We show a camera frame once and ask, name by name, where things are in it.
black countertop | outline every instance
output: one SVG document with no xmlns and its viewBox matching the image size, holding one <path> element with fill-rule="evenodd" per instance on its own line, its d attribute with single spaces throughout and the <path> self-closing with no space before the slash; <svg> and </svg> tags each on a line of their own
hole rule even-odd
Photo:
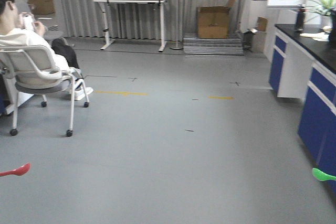
<svg viewBox="0 0 336 224">
<path fill-rule="evenodd" d="M 336 45 L 329 42 L 316 41 L 312 38 L 301 37 L 300 33 L 294 31 L 294 25 L 291 24 L 275 24 L 275 26 L 301 45 L 326 68 L 336 74 Z M 320 33 L 322 30 L 319 27 L 318 25 L 305 25 L 303 33 Z"/>
</svg>

white desk frame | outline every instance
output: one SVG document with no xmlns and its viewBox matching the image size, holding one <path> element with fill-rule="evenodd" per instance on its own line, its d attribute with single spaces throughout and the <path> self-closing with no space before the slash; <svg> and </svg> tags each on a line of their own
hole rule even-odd
<svg viewBox="0 0 336 224">
<path fill-rule="evenodd" d="M 100 50 L 106 49 L 109 45 L 111 45 L 114 40 L 110 39 L 109 34 L 109 25 L 106 18 L 106 9 L 105 4 L 126 4 L 126 3 L 137 3 L 137 4 L 159 4 L 160 6 L 160 29 L 161 29 L 161 46 L 159 48 L 159 52 L 163 52 L 167 41 L 165 39 L 165 25 L 164 25 L 164 6 L 163 4 L 166 0 L 93 0 L 99 4 L 100 10 L 102 12 L 103 21 L 104 21 L 104 33 L 105 33 L 105 45 L 100 48 Z"/>
</svg>

thermos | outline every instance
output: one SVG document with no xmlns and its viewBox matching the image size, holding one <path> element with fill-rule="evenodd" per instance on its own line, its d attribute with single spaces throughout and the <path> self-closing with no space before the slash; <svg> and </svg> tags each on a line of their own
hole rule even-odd
<svg viewBox="0 0 336 224">
<path fill-rule="evenodd" d="M 294 25 L 294 31 L 297 31 L 297 32 L 303 31 L 303 23 L 305 22 L 304 21 L 305 16 L 306 16 L 306 6 L 298 5 L 296 22 Z"/>
<path fill-rule="evenodd" d="M 329 33 L 329 42 L 336 45 L 336 7 L 330 9 L 330 16 L 332 19 L 332 30 Z"/>
</svg>

plastic spoon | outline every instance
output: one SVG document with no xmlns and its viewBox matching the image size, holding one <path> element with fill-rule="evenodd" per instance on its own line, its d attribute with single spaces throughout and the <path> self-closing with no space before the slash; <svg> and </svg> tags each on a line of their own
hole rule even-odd
<svg viewBox="0 0 336 224">
<path fill-rule="evenodd" d="M 16 175 L 16 176 L 21 176 L 27 173 L 30 169 L 30 163 L 27 163 L 17 169 L 14 170 L 9 170 L 6 172 L 1 172 L 0 177 L 7 176 L 7 175 Z"/>
<path fill-rule="evenodd" d="M 317 168 L 313 168 L 311 172 L 313 173 L 313 176 L 319 181 L 336 180 L 335 176 L 326 174 Z"/>
</svg>

red spoon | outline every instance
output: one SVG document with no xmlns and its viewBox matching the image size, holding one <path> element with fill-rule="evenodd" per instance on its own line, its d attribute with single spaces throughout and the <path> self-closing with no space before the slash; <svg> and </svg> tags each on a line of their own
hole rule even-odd
<svg viewBox="0 0 336 224">
<path fill-rule="evenodd" d="M 30 163 L 27 163 L 17 169 L 14 170 L 9 170 L 6 172 L 0 173 L 0 177 L 7 176 L 7 175 L 16 175 L 16 176 L 21 176 L 27 173 L 30 169 Z"/>
</svg>

